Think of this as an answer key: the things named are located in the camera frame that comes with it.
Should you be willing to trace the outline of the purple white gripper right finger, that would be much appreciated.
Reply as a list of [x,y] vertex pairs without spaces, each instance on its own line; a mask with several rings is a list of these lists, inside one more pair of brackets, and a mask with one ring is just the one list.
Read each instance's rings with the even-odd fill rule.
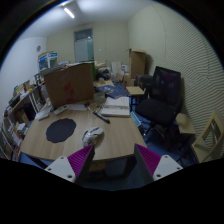
[[139,144],[134,146],[134,156],[145,179],[157,181],[182,169],[169,155],[160,156]]

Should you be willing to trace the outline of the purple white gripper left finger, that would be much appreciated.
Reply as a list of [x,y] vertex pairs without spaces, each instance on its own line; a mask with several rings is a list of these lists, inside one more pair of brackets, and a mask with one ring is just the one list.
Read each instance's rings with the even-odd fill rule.
[[69,182],[79,183],[82,176],[88,172],[94,155],[94,146],[89,145],[68,157],[60,156],[46,168],[46,171]]

